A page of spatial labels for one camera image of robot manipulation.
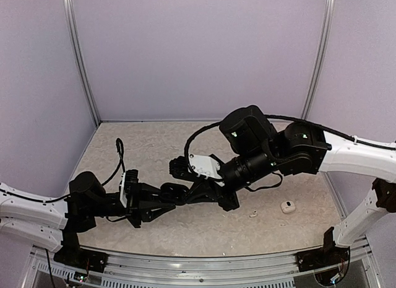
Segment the black oval charging case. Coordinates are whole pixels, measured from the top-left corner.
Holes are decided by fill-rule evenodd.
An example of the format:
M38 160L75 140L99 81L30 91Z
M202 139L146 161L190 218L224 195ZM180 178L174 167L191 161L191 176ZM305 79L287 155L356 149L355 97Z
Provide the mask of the black oval charging case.
M182 206L186 203L189 188L177 183L164 183L160 187L160 198L164 202Z

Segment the white earbud charging case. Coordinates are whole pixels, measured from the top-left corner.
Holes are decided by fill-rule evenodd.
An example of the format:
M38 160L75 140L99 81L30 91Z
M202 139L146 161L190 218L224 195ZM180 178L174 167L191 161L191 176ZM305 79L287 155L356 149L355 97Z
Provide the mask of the white earbud charging case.
M293 201L284 201L280 205L282 213L291 214L296 211L296 205Z

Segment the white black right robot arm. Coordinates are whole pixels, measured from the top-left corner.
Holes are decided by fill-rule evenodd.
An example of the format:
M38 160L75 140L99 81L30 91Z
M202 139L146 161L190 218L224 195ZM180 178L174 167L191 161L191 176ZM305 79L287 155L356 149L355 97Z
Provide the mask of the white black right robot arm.
M250 105L232 111L216 122L235 153L225 164L189 152L184 146L187 169L194 176L220 185L226 194L271 174L346 172L374 178L363 201L324 239L316 259L324 266L336 260L379 219L395 212L395 144L368 141L299 118L277 131L271 116Z

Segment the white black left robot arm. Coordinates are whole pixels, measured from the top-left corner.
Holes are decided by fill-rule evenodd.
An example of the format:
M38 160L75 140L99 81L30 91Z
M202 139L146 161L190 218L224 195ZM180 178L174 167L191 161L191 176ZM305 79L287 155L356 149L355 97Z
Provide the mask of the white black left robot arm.
M80 173L59 198L40 196L1 183L1 233L18 236L38 247L61 253L73 266L82 265L86 251L73 240L96 226L96 217L128 219L139 228L175 209L158 188L141 183L136 171L126 172L120 191L107 193L92 172Z

